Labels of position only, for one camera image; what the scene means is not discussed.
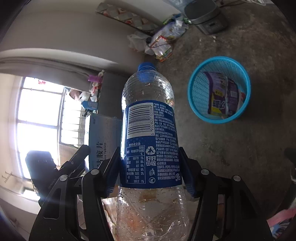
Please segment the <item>blue white medicine box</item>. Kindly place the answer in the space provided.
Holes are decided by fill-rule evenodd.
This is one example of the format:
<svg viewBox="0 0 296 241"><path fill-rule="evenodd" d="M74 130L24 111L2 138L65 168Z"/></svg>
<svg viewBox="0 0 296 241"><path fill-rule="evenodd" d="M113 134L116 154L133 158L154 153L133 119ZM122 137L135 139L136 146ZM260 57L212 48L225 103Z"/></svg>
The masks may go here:
<svg viewBox="0 0 296 241"><path fill-rule="evenodd" d="M89 170L98 169L102 175L99 192L103 191L104 160L110 159L117 147L120 147L122 120L101 114L92 114L89 122Z"/></svg>

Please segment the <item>clear Pepsi water bottle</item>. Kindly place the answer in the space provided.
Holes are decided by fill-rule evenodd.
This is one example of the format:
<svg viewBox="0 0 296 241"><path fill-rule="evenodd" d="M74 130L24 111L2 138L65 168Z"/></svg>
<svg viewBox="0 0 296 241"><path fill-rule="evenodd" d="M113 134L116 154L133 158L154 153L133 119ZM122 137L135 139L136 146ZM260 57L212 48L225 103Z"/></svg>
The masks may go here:
<svg viewBox="0 0 296 241"><path fill-rule="evenodd" d="M174 105L171 84L152 63L140 64L124 86L120 240L185 240L189 234Z"/></svg>

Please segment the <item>purple snack bag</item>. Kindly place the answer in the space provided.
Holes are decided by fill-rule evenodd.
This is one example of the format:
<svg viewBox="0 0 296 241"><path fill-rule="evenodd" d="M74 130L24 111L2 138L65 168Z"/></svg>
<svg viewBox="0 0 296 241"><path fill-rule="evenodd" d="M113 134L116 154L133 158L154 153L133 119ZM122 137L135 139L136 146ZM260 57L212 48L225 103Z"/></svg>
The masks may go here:
<svg viewBox="0 0 296 241"><path fill-rule="evenodd" d="M203 72L209 82L208 114L229 118L236 114L245 102L246 94L236 82L217 72Z"/></svg>

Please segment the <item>floor trash pile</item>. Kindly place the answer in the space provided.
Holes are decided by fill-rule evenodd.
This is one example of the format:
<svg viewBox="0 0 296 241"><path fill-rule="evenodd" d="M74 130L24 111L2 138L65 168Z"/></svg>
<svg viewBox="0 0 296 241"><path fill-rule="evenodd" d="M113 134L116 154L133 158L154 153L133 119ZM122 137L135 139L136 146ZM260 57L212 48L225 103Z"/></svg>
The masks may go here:
<svg viewBox="0 0 296 241"><path fill-rule="evenodd" d="M163 62L173 52L173 44L189 29L191 21L183 14L174 14L163 22L163 26L152 37L146 39L145 54L154 55Z"/></svg>

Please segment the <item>patterned tablecloth table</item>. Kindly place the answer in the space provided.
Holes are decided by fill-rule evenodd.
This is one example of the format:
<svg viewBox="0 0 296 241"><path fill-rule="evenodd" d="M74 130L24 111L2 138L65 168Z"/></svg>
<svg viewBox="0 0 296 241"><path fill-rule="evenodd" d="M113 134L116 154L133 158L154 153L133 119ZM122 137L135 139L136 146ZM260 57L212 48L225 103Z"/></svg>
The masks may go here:
<svg viewBox="0 0 296 241"><path fill-rule="evenodd" d="M111 234L115 241L119 241L119 237L116 230L116 223L117 223L117 198L104 198L101 200L102 206L104 209L104 213L106 216L106 220L108 222Z"/></svg>

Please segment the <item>grey cabinet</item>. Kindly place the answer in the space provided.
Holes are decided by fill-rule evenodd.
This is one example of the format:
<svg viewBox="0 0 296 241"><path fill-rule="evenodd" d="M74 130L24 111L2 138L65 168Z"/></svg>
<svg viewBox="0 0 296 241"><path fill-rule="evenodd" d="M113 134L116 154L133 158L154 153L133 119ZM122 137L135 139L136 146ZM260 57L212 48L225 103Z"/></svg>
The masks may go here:
<svg viewBox="0 0 296 241"><path fill-rule="evenodd" d="M121 96L128 76L106 72L98 102L98 113L111 118L122 119Z"/></svg>

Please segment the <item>blue detergent bottle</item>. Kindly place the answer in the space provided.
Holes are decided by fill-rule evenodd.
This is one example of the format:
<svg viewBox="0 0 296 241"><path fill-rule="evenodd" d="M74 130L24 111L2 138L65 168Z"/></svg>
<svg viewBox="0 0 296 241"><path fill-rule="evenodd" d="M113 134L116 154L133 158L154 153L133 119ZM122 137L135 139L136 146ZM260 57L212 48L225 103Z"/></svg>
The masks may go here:
<svg viewBox="0 0 296 241"><path fill-rule="evenodd" d="M82 106L84 109L89 111L97 111L98 109L98 102L95 101L83 101Z"/></svg>

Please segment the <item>blue plastic mesh wastebasket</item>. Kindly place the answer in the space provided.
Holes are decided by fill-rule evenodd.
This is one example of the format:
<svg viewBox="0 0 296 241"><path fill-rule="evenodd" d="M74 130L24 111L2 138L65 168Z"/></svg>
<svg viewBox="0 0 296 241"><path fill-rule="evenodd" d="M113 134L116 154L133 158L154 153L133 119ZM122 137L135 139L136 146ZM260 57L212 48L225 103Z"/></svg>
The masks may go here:
<svg viewBox="0 0 296 241"><path fill-rule="evenodd" d="M236 60L218 56L201 63L188 85L188 101L203 121L221 124L233 121L245 111L251 96L251 82Z"/></svg>

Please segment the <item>purple cup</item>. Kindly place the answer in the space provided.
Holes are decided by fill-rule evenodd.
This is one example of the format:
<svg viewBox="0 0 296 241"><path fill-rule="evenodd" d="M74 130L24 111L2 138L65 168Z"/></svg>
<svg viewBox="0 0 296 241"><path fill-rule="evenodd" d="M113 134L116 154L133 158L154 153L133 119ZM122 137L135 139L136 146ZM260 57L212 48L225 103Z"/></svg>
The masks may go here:
<svg viewBox="0 0 296 241"><path fill-rule="evenodd" d="M100 75L90 75L88 77L88 81L102 83L103 82L103 77L100 76Z"/></svg>

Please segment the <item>white plastic bag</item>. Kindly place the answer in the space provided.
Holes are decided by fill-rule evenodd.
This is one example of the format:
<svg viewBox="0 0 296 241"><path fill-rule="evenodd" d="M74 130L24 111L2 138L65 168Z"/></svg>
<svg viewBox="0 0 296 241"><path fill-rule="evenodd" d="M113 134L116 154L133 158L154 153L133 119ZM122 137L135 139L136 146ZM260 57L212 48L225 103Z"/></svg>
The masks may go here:
<svg viewBox="0 0 296 241"><path fill-rule="evenodd" d="M147 46L147 40L149 35L136 31L133 34L127 36L129 40L129 47L137 52L144 52Z"/></svg>

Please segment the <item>folded patterned mat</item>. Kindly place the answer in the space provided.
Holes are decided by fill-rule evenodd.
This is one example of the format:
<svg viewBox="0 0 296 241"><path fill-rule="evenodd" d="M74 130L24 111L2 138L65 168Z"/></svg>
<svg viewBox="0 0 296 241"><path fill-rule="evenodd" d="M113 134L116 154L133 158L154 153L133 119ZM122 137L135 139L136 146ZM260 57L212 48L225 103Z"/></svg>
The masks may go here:
<svg viewBox="0 0 296 241"><path fill-rule="evenodd" d="M148 34L154 34L159 28L158 25L144 17L108 3L100 3L96 8L96 13L115 19Z"/></svg>

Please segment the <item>black rice cooker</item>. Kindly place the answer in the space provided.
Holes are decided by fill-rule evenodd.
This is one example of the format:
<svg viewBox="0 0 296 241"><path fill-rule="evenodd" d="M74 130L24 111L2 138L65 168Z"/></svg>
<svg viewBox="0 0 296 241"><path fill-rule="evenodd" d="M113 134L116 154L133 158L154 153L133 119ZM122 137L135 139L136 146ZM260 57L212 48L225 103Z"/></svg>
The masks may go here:
<svg viewBox="0 0 296 241"><path fill-rule="evenodd" d="M214 1L196 0L184 8L186 17L203 34L211 35L228 27L227 20Z"/></svg>

